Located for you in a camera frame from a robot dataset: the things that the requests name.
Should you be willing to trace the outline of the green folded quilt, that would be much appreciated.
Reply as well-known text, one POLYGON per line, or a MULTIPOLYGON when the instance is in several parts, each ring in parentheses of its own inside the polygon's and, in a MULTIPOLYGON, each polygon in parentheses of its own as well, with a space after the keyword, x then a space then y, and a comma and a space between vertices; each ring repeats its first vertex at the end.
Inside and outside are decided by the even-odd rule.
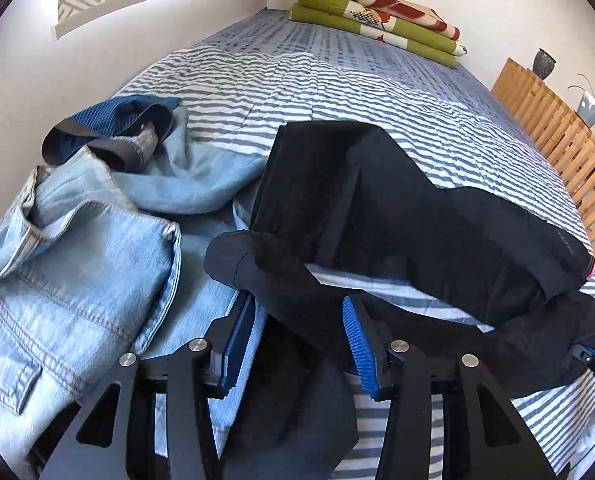
POLYGON ((467 54, 457 40, 352 0, 297 0, 289 18, 372 38, 451 68, 467 54))

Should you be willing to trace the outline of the light blue denim shirt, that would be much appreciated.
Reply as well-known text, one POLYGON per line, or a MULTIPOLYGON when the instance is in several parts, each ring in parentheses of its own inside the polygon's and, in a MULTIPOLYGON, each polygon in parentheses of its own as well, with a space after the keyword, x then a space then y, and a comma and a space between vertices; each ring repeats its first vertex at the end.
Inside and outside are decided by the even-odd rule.
POLYGON ((235 292, 203 259, 243 226, 238 194, 261 155, 170 136, 134 174, 88 148, 38 167, 0 220, 0 456, 22 479, 40 436, 122 354, 163 356, 226 315, 235 292))

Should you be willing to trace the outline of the blue white striped quilt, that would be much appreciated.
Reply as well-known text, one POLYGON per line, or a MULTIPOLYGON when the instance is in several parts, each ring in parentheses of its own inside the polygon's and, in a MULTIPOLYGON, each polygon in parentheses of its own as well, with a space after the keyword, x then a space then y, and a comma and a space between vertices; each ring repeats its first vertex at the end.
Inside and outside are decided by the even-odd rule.
MULTIPOLYGON (((197 47, 166 55, 119 96, 177 96, 189 110, 187 140, 218 155, 260 162, 289 120, 368 120, 392 136, 440 188, 474 186, 590 242, 564 183, 494 96, 457 70, 387 44, 264 11, 197 47)), ((398 307, 446 321, 475 318, 395 278, 316 270, 331 285, 366 286, 398 307)), ((590 468, 595 381, 518 399, 517 408, 556 472, 590 468)))

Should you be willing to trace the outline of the black pants with pink waistband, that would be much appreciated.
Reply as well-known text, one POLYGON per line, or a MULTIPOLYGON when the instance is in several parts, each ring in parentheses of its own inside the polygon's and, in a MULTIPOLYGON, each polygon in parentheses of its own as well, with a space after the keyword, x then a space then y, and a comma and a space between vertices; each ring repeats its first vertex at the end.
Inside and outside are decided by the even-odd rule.
POLYGON ((245 231, 217 236, 209 276, 270 319, 223 457, 228 479, 326 479, 359 441, 345 297, 426 356, 479 358, 513 401, 574 382, 595 349, 595 258, 575 236, 480 188, 438 188, 381 128, 291 122, 245 231), (398 307, 316 270, 395 278, 475 318, 398 307))

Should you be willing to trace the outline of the red floral folded blanket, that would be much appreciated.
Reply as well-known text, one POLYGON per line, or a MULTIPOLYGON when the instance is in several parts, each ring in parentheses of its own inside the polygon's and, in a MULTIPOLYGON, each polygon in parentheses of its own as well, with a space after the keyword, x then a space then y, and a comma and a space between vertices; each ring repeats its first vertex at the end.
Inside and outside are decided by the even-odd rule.
POLYGON ((460 38, 460 30, 457 26, 452 25, 441 18, 433 9, 423 6, 422 4, 409 2, 406 0, 351 0, 362 6, 367 6, 372 10, 380 11, 384 14, 401 18, 420 25, 432 32, 438 32, 443 36, 458 40, 460 38))

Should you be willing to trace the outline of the potted spider plant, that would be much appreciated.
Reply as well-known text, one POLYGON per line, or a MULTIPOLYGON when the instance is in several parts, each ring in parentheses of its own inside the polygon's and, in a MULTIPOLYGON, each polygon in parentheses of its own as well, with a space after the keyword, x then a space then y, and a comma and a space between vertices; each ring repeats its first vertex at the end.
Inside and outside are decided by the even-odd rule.
POLYGON ((569 85, 569 89, 578 89, 583 92, 576 114, 578 114, 587 127, 593 128, 595 125, 595 84, 582 73, 578 73, 577 76, 582 77, 586 85, 585 87, 580 86, 579 84, 569 85))

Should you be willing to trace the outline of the wooden slatted bed rail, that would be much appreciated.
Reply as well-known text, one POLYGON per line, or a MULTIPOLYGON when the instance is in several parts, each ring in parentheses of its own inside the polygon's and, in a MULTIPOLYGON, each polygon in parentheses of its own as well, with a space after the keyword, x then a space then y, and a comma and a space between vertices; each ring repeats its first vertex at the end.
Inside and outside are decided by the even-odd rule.
POLYGON ((559 174, 595 252, 595 136, 590 128, 544 81, 512 58, 491 93, 559 174))

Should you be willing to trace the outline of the dark blue striped garment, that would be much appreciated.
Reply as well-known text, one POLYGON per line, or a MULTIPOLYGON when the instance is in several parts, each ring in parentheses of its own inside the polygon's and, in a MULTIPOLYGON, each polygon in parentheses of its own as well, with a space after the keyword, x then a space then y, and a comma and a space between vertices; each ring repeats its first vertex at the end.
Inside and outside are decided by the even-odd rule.
POLYGON ((179 105, 177 98, 148 94, 102 101, 53 126, 43 140, 43 159, 60 166, 86 146, 111 169, 136 171, 170 134, 179 105))

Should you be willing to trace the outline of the dark ceramic pot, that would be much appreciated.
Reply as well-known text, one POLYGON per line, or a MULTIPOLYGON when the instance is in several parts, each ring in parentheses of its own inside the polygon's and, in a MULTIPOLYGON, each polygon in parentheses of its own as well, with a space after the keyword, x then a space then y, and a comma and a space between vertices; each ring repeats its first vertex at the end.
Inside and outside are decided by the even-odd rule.
POLYGON ((557 61, 544 49, 539 49, 532 62, 532 72, 541 80, 546 80, 555 69, 557 61))

